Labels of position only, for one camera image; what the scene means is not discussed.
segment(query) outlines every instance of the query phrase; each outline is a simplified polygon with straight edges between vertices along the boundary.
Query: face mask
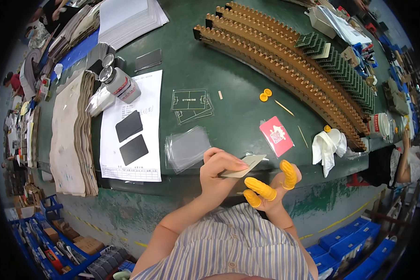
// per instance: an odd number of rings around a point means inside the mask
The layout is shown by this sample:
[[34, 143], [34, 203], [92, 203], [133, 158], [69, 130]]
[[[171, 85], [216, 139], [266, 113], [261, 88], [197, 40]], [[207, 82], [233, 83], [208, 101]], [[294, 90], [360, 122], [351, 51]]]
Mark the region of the face mask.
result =
[[30, 32], [29, 32], [29, 34], [28, 34], [28, 36], [27, 36], [27, 38], [28, 39], [31, 39], [31, 37], [34, 35], [34, 29], [32, 29]]

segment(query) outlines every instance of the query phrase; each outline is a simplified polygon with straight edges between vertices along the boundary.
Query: yellow floor line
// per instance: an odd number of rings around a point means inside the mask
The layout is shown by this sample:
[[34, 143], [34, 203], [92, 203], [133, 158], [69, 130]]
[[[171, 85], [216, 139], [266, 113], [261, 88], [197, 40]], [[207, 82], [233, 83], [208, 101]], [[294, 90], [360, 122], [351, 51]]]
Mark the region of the yellow floor line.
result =
[[[348, 218], [350, 218], [351, 216], [353, 216], [353, 215], [355, 215], [356, 213], [358, 213], [359, 211], [361, 211], [361, 209], [363, 209], [364, 207], [366, 207], [372, 200], [374, 200], [374, 199], [376, 199], [376, 197], [378, 197], [378, 195], [375, 195], [372, 199], [370, 199], [368, 202], [366, 202], [366, 203], [364, 203], [361, 207], [359, 207], [359, 209], [358, 210], [356, 210], [356, 211], [354, 211], [352, 214], [350, 214], [350, 215], [348, 215], [347, 217], [345, 217], [345, 218], [342, 218], [341, 220], [339, 220], [339, 221], [337, 221], [337, 222], [334, 222], [334, 223], [332, 223], [331, 225], [329, 225], [328, 227], [325, 227], [324, 229], [321, 229], [321, 230], [319, 230], [318, 231], [318, 233], [319, 232], [323, 232], [324, 230], [327, 230], [327, 229], [329, 229], [329, 228], [331, 228], [331, 227], [333, 227], [333, 226], [335, 226], [335, 225], [337, 225], [337, 224], [339, 224], [339, 223], [341, 223], [341, 222], [343, 222], [343, 221], [345, 221], [346, 219], [348, 219]], [[69, 211], [66, 211], [69, 215], [71, 215], [71, 216], [73, 216], [73, 217], [75, 217], [75, 218], [77, 218], [78, 220], [80, 220], [80, 221], [82, 221], [82, 222], [84, 222], [86, 225], [88, 225], [88, 226], [90, 226], [90, 227], [93, 227], [93, 228], [95, 228], [96, 230], [98, 230], [98, 231], [100, 231], [100, 232], [104, 232], [104, 233], [106, 233], [107, 235], [110, 235], [110, 236], [114, 236], [112, 233], [110, 233], [110, 232], [106, 232], [106, 231], [104, 231], [104, 230], [102, 230], [102, 229], [100, 229], [99, 227], [97, 227], [97, 226], [95, 226], [95, 225], [93, 225], [93, 224], [91, 224], [91, 223], [88, 223], [88, 222], [86, 222], [86, 221], [84, 221], [84, 220], [81, 220], [79, 217], [77, 217], [77, 216], [75, 216], [75, 215], [73, 215], [72, 213], [70, 213]], [[300, 240], [302, 240], [302, 239], [305, 239], [305, 238], [309, 238], [309, 237], [311, 237], [311, 236], [313, 236], [314, 234], [308, 234], [308, 235], [305, 235], [305, 236], [302, 236], [301, 238], [299, 238]], [[120, 237], [120, 239], [121, 240], [123, 240], [123, 241], [128, 241], [128, 239], [127, 238], [122, 238], [122, 237]], [[144, 243], [140, 243], [140, 242], [137, 242], [137, 241], [134, 241], [134, 243], [135, 244], [137, 244], [137, 245], [140, 245], [140, 246], [142, 246], [142, 247], [148, 247], [148, 245], [147, 244], [144, 244]]]

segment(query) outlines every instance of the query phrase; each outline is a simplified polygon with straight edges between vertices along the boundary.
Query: red card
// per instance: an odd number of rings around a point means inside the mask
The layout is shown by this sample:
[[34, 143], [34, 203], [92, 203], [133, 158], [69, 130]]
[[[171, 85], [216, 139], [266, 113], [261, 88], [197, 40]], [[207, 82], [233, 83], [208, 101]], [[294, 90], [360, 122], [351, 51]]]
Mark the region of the red card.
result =
[[291, 137], [276, 116], [263, 123], [260, 130], [277, 157], [294, 146]]

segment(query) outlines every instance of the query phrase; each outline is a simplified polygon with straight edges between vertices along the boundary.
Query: green workbench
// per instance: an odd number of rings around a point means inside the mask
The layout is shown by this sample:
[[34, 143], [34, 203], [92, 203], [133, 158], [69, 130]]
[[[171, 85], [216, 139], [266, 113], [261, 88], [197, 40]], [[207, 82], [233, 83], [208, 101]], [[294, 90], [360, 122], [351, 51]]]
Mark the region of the green workbench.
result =
[[[241, 158], [247, 152], [267, 154], [269, 161], [265, 164], [260, 164], [253, 171], [254, 176], [262, 179], [264, 182], [270, 182], [271, 178], [280, 171], [277, 168], [282, 159], [296, 164], [301, 169], [303, 180], [297, 187], [326, 182], [368, 168], [369, 162], [366, 154], [354, 160], [335, 157], [336, 166], [330, 171], [329, 176], [324, 178], [321, 165], [312, 165], [311, 143], [314, 136], [323, 130], [323, 127], [326, 125], [325, 121], [292, 93], [270, 81], [265, 76], [224, 53], [206, 47], [203, 43], [194, 39], [193, 27], [197, 24], [204, 25], [206, 14], [214, 14], [216, 6], [224, 6], [224, 2], [213, 0], [198, 2], [190, 0], [177, 0], [174, 2], [159, 0], [159, 3], [168, 15], [170, 22], [137, 38], [118, 50], [117, 55], [127, 62], [124, 71], [129, 75], [135, 75], [136, 57], [157, 48], [162, 49], [161, 65], [137, 73], [138, 75], [160, 69], [163, 70], [159, 127], [162, 182], [125, 183], [122, 180], [101, 178], [99, 144], [102, 114], [100, 114], [92, 120], [93, 157], [100, 186], [156, 195], [198, 193], [200, 191], [198, 183], [199, 169], [189, 169], [180, 175], [175, 175], [172, 169], [166, 168], [164, 152], [165, 137], [172, 133], [185, 132], [194, 126], [205, 127], [209, 134], [210, 142], [214, 147], [224, 149], [237, 157]], [[309, 17], [304, 14], [306, 9], [301, 6], [280, 0], [246, 0], [242, 4], [283, 21], [285, 24], [297, 29], [301, 34], [316, 31], [311, 26]], [[389, 77], [387, 72], [389, 63], [377, 41], [367, 31], [366, 34], [372, 38], [375, 45], [375, 58], [379, 64], [379, 67], [375, 69], [375, 76], [378, 80], [377, 84], [381, 85]], [[332, 46], [338, 51], [341, 52], [345, 48], [336, 40], [322, 36], [328, 42], [331, 42]], [[38, 161], [42, 170], [50, 171], [51, 118], [56, 98], [56, 88], [58, 85], [65, 83], [67, 76], [71, 76], [73, 70], [78, 70], [84, 66], [85, 59], [82, 59], [66, 70], [59, 82], [57, 80], [53, 81], [50, 88], [52, 94], [50, 100], [40, 104]], [[171, 112], [172, 93], [173, 90], [190, 88], [207, 89], [214, 105], [214, 116], [179, 126], [174, 113]], [[271, 89], [273, 95], [267, 102], [263, 103], [259, 100], [259, 94], [265, 88]], [[386, 101], [384, 93], [381, 86], [378, 88], [375, 111], [385, 112]], [[218, 91], [222, 93], [222, 100], [219, 99]], [[295, 116], [282, 109], [274, 102], [274, 99], [290, 109]], [[275, 156], [259, 130], [262, 120], [269, 120], [274, 116], [277, 116], [281, 121], [295, 145], [280, 158]], [[300, 126], [308, 143], [308, 148], [297, 126]], [[388, 144], [380, 139], [371, 143], [373, 150], [386, 145]], [[240, 183], [234, 189], [234, 192], [243, 189], [245, 187]]]

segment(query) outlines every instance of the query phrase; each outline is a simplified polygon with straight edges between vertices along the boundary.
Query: glue jar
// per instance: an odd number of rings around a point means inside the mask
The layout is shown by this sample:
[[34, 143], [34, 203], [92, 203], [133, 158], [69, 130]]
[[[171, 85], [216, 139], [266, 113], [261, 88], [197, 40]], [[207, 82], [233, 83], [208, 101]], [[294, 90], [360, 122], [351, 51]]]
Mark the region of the glue jar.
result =
[[101, 70], [99, 80], [115, 97], [130, 104], [141, 94], [138, 84], [118, 67], [108, 66]]

